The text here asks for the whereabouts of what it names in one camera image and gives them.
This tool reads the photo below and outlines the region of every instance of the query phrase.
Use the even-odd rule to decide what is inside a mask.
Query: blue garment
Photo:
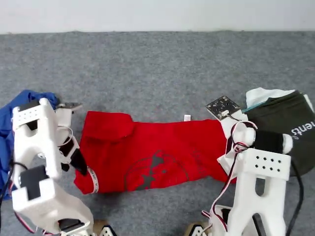
[[[47,98],[53,109],[58,105],[59,100],[51,92],[38,93],[32,90],[24,90],[17,95],[9,104],[0,109],[0,189],[2,190],[8,178],[10,170],[9,162],[14,150],[14,136],[12,133],[12,110],[32,100]]]

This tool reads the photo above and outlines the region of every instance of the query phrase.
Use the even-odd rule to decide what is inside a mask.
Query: gray carpet
[[[223,94],[244,104],[256,87],[299,89],[315,102],[315,32],[152,32],[0,35],[0,105],[23,89],[52,91],[84,103],[73,117],[80,139],[87,110],[125,112],[137,121],[169,122],[191,114],[212,118],[204,105]],[[64,174],[62,185],[82,199],[95,218],[106,218],[119,236],[181,236],[206,220],[222,188],[211,178],[165,189],[83,196]],[[305,201],[292,233],[315,231],[315,171],[303,176]],[[298,198],[287,185],[285,220]],[[221,204],[232,205],[233,187]],[[28,235],[2,206],[2,234]]]

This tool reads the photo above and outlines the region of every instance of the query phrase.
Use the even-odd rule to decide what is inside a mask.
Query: wire
[[[10,169],[9,171],[9,174],[8,174],[8,180],[6,181],[3,189],[2,189],[2,192],[1,192],[1,195],[0,195],[0,209],[1,209],[1,206],[2,206],[2,202],[3,202],[3,198],[5,196],[5,192],[8,188],[8,185],[9,185],[9,182],[10,182],[10,179],[12,177],[12,173],[13,173],[13,168]],[[1,233],[1,212],[0,212],[0,233]]]
[[[211,205],[211,208],[210,208],[210,212],[206,212],[206,211],[202,211],[201,213],[208,217],[209,218],[209,226],[212,225],[210,224],[210,219],[211,219],[211,212],[213,212],[213,214],[221,221],[225,231],[227,232],[227,225],[225,223],[225,221],[223,220],[223,218],[216,213],[216,205],[217,205],[217,202],[218,200],[222,197],[222,195],[226,192],[226,190],[228,189],[231,181],[232,181],[232,176],[233,176],[233,171],[234,171],[234,167],[235,167],[235,163],[236,163],[236,160],[237,160],[237,155],[245,150],[247,150],[249,148],[249,146],[243,142],[237,142],[235,143],[234,140],[233,140],[233,134],[234,134],[234,131],[236,130],[236,127],[240,124],[240,123],[248,123],[250,126],[252,126],[254,129],[257,129],[257,126],[255,123],[251,122],[251,121],[238,121],[236,124],[233,125],[233,127],[231,128],[231,135],[230,135],[230,138],[226,141],[226,146],[225,146],[225,156],[227,155],[228,152],[230,152],[230,150],[233,148],[233,151],[235,152],[235,155],[234,155],[234,160],[233,160],[233,163],[232,163],[232,166],[231,166],[231,169],[230,169],[230,172],[228,174],[228,177],[227,177],[227,181],[225,182],[219,196],[214,200],[214,202],[212,203]]]
[[[59,125],[57,128],[67,129],[67,130],[69,130],[69,133],[70,133],[70,137],[68,138],[68,140],[65,143],[63,143],[63,144],[58,146],[58,147],[62,147],[64,145],[68,144],[72,140],[72,138],[73,138],[73,130],[70,127],[62,126],[62,125]]]
[[[226,116],[227,116],[227,117],[230,117],[231,119],[234,119],[234,120],[240,121],[239,119],[234,118],[234,117],[233,117],[233,116],[231,116],[230,114],[227,114]]]
[[[24,165],[23,163],[15,162],[15,161],[12,161],[11,163],[12,163],[12,166],[18,165],[18,166],[22,166],[25,170],[28,170],[28,168],[26,167],[26,165]]]
[[[291,232],[292,232],[292,229],[294,227],[294,224],[295,224],[295,221],[300,213],[300,210],[301,210],[301,207],[302,207],[302,204],[303,204],[303,200],[304,200],[304,185],[303,185],[303,182],[302,182],[302,179],[301,179],[301,176],[300,176],[300,173],[299,171],[297,170],[296,168],[296,165],[295,163],[293,162],[293,160],[291,160],[291,166],[295,172],[295,175],[296,175],[296,179],[299,183],[299,187],[300,187],[300,196],[299,196],[299,202],[297,203],[296,205],[296,208],[294,210],[294,213],[293,213],[293,216],[290,220],[290,223],[289,223],[289,226],[287,228],[287,231],[286,231],[286,234],[285,236],[290,236],[291,235]]]

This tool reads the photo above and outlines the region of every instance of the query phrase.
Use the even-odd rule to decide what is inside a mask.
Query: red t-shirt
[[[106,193],[164,188],[206,176],[225,181],[217,162],[225,144],[217,120],[144,123],[128,114],[90,111],[80,150],[96,175],[98,192]],[[84,194],[95,190],[89,173],[76,171],[74,183]]]

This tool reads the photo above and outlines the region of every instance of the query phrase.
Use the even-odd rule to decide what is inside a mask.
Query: white fabric
[[[264,103],[268,98],[278,98],[293,93],[295,90],[281,90],[281,89],[264,89],[254,88],[246,93],[246,105],[247,108],[253,107],[260,103]],[[306,102],[308,103],[311,110],[314,112],[313,105],[307,94],[304,95]]]

